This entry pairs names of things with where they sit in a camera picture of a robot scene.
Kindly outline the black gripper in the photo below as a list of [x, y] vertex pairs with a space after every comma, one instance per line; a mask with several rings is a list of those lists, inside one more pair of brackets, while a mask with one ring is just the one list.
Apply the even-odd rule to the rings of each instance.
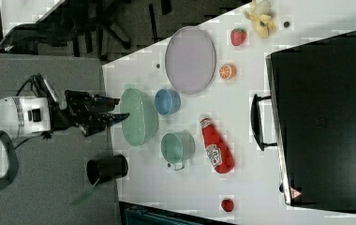
[[65, 91], [67, 107], [52, 113], [52, 131], [66, 130], [71, 127], [79, 128], [84, 137], [92, 136], [115, 124], [121, 123], [129, 117], [129, 113], [106, 113], [104, 121], [98, 112], [113, 111], [119, 104], [119, 98], [91, 96], [87, 92]]

